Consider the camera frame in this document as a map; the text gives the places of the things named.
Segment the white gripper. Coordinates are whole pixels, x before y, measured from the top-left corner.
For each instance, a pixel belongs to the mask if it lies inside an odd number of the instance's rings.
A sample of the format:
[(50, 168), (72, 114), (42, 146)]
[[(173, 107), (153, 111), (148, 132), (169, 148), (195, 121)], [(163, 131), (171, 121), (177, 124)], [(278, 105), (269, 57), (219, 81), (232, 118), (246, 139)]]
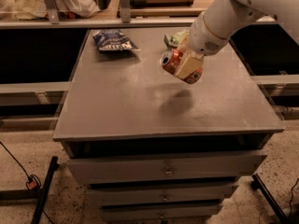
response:
[(188, 47), (188, 37), (181, 40), (178, 44), (178, 51), (185, 53), (175, 71), (175, 77), (184, 79), (201, 68), (204, 55), (218, 53), (227, 45), (231, 32), (232, 23), (227, 16), (203, 12), (193, 22), (189, 34), (189, 46), (198, 53), (185, 52)]

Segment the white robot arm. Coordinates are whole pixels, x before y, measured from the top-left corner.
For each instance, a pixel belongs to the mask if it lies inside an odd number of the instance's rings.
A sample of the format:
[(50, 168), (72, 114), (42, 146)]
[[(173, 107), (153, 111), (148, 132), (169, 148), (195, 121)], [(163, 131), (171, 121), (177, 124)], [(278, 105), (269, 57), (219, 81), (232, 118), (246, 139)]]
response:
[(234, 33), (264, 16), (272, 17), (299, 43), (299, 0), (215, 0), (178, 45), (182, 58), (175, 76), (186, 78), (202, 66), (206, 56), (226, 46)]

